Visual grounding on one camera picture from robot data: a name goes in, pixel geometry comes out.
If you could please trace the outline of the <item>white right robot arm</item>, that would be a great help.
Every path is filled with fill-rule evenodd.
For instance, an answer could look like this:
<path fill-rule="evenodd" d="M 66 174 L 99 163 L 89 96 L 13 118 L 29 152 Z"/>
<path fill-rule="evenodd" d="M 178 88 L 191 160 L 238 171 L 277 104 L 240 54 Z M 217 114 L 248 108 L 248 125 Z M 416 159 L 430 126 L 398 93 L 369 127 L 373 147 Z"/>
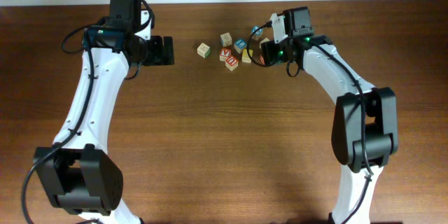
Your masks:
<path fill-rule="evenodd" d="M 369 223 L 377 180 L 398 150 L 396 95 L 360 77 L 324 35 L 262 43 L 262 63 L 296 63 L 335 103 L 332 150 L 341 164 L 329 223 Z"/>

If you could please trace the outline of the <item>red letter A block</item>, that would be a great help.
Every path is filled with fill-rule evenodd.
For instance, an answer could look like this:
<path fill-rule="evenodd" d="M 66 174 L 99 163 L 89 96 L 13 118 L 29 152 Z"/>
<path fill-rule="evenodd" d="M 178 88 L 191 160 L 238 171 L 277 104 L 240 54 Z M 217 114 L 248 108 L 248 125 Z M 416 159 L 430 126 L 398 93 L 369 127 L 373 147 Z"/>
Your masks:
<path fill-rule="evenodd" d="M 220 50 L 219 59 L 225 62 L 229 57 L 232 56 L 232 50 L 229 48 L 222 48 Z"/>

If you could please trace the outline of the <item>red letter U block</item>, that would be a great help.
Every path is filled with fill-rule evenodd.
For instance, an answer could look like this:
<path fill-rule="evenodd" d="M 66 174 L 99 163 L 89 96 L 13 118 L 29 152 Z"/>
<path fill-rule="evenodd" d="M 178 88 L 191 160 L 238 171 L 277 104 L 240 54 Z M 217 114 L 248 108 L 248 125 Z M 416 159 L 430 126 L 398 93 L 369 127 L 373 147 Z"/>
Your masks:
<path fill-rule="evenodd" d="M 228 57 L 225 61 L 225 66 L 231 71 L 236 69 L 238 67 L 238 65 L 239 65 L 239 60 L 233 56 Z"/>

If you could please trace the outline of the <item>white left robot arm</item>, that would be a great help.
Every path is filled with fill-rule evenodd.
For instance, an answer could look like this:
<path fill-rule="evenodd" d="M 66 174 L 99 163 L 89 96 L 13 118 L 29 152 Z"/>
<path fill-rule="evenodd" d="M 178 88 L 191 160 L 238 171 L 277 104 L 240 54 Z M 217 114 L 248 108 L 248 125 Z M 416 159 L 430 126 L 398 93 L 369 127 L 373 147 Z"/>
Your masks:
<path fill-rule="evenodd" d="M 174 63 L 173 39 L 151 35 L 150 8 L 113 11 L 83 28 L 78 87 L 65 123 L 50 147 L 38 147 L 37 174 L 49 202 L 84 223 L 142 223 L 122 199 L 123 173 L 108 156 L 113 108 L 131 67 Z"/>

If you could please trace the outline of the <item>yellow wooden block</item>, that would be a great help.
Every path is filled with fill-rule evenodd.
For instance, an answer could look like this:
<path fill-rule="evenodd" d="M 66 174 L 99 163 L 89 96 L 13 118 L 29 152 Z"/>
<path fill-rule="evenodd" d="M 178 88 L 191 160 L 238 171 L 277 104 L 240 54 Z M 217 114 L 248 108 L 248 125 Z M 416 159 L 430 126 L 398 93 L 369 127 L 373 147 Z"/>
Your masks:
<path fill-rule="evenodd" d="M 246 50 L 244 49 L 242 54 L 241 54 L 241 60 L 244 63 L 251 63 L 251 57 L 253 55 L 253 51 L 252 50 Z"/>

